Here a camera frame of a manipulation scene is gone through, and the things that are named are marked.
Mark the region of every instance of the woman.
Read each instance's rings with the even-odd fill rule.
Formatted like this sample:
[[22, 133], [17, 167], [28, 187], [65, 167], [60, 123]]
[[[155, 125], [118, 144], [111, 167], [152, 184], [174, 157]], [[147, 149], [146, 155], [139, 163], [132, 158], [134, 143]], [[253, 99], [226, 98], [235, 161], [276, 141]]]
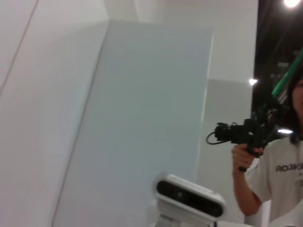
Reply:
[[249, 168], [254, 156], [246, 144], [232, 149], [234, 192], [242, 212], [256, 214], [262, 203], [272, 200], [270, 221], [291, 211], [303, 198], [303, 68], [292, 77], [288, 86], [290, 104], [289, 129], [293, 133], [284, 139], [269, 143], [258, 165], [246, 175], [238, 169]]

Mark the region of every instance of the dark ceiling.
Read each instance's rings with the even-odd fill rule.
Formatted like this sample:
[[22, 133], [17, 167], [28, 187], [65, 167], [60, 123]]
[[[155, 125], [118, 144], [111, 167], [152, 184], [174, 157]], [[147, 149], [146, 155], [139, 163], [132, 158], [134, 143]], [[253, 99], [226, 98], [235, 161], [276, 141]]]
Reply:
[[286, 8], [283, 0], [259, 0], [252, 110], [270, 95], [303, 46], [303, 1]]

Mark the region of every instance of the black camera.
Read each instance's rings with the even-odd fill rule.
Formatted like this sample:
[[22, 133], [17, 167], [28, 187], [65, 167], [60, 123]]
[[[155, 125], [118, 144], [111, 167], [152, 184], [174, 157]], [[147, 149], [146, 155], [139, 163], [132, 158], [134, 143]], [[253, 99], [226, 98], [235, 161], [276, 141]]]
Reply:
[[167, 181], [160, 181], [156, 185], [158, 194], [180, 202], [186, 206], [218, 218], [223, 214], [221, 204], [216, 203], [206, 197], [195, 194]]
[[[261, 154], [255, 152], [254, 148], [264, 148], [269, 142], [268, 139], [272, 137], [273, 132], [272, 127], [265, 123], [261, 124], [254, 119], [245, 119], [243, 125], [218, 123], [214, 132], [206, 137], [206, 142], [210, 145], [228, 141], [235, 144], [247, 144], [247, 151], [258, 158]], [[209, 141], [209, 137], [213, 134], [218, 142], [211, 143]], [[247, 169], [239, 167], [239, 170], [246, 172]]]

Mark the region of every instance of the ceiling light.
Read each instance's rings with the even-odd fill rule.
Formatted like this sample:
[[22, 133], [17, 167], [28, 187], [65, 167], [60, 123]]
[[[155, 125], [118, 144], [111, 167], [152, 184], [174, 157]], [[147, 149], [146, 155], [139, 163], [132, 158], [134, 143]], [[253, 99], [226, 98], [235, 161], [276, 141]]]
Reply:
[[283, 133], [283, 134], [290, 134], [290, 133], [292, 133], [293, 131], [290, 131], [290, 130], [288, 130], [288, 129], [280, 129], [280, 130], [278, 130], [278, 132], [279, 132], [279, 133]]
[[284, 0], [284, 5], [286, 5], [288, 8], [295, 7], [299, 4], [301, 0]]
[[257, 83], [257, 80], [256, 79], [250, 79], [250, 85], [254, 85], [255, 83]]

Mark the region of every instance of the camera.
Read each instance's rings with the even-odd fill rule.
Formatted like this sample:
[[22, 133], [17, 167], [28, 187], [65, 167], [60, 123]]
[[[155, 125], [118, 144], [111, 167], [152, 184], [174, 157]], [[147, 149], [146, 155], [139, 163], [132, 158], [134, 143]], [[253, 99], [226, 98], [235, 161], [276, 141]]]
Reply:
[[226, 212], [221, 195], [177, 176], [162, 175], [153, 187], [159, 212], [178, 222], [207, 226]]
[[[214, 130], [214, 136], [218, 141], [230, 141], [235, 144], [246, 143], [252, 148], [264, 148], [267, 144], [266, 134], [265, 125], [253, 119], [245, 119], [243, 125], [218, 123]], [[254, 153], [253, 149], [249, 152], [257, 157], [259, 156], [258, 153]]]

